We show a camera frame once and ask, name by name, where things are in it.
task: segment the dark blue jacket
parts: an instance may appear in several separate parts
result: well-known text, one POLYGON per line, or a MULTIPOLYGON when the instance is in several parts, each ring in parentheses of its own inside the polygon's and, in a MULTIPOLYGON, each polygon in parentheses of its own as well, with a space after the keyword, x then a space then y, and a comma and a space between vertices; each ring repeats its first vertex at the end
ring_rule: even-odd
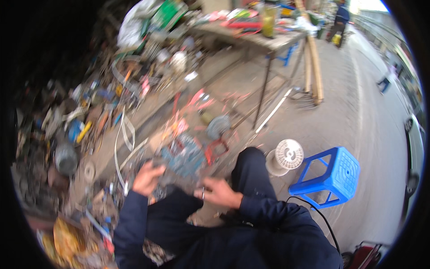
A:
POLYGON ((349 21, 349 12, 344 4, 339 5, 338 12, 336 13, 335 23, 341 22, 343 24, 347 24, 349 21))
MULTIPOLYGON (((147 198, 128 194, 114 231, 119 269, 156 268, 142 251, 147 198)), ((267 228, 218 227, 162 268, 341 268, 342 258, 309 211, 273 199, 244 197, 240 213, 267 228)))

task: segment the metal table leg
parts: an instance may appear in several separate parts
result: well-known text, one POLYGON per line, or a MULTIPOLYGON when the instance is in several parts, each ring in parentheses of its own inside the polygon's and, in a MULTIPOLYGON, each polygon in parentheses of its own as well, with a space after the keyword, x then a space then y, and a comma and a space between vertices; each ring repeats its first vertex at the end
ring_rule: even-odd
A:
POLYGON ((257 115, 255 116, 255 121, 254 121, 254 124, 252 126, 253 130, 255 129, 255 126, 257 125, 258 116, 260 115, 261 105, 263 104, 263 99, 264 99, 264 92, 266 91, 267 80, 269 79, 270 67, 272 66, 272 61, 275 58, 275 52, 270 52, 269 56, 270 56, 269 62, 267 63, 267 70, 266 70, 266 79, 264 80, 263 89, 261 90, 260 103, 258 104, 257 115))

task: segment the road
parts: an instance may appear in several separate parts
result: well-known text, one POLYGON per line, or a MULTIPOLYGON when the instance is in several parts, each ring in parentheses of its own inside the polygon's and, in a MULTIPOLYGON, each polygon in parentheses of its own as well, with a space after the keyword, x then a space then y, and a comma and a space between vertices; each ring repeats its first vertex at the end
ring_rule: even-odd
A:
POLYGON ((350 30, 356 34, 343 49, 351 53, 359 87, 361 174, 355 197, 332 225, 342 251, 363 240, 391 244, 401 229, 408 160, 403 123, 410 109, 397 85, 379 93, 375 83, 387 67, 369 41, 350 30))

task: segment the car tire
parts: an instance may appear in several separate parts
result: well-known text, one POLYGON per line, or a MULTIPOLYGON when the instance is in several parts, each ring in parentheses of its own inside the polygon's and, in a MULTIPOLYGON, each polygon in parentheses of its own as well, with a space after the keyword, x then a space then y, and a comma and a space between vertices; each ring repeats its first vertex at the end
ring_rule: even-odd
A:
POLYGON ((415 193, 419 183, 419 177, 416 173, 410 173, 406 184, 406 193, 409 197, 415 193))
POLYGON ((412 119, 408 119, 405 122, 405 131, 406 132, 409 132, 412 129, 412 124, 413 124, 412 119))
POLYGON ((344 252, 342 253, 342 260, 344 261, 344 267, 343 269, 347 269, 351 266, 352 261, 354 259, 354 254, 351 252, 344 252))

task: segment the empty spool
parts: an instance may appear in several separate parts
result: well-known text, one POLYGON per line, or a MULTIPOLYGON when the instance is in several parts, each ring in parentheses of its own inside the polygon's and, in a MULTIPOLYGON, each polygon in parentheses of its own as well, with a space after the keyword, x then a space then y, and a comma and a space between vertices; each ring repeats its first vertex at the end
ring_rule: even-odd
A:
POLYGON ((266 156, 266 168, 274 176, 283 176, 303 162, 303 148, 293 139, 279 142, 276 149, 266 156))

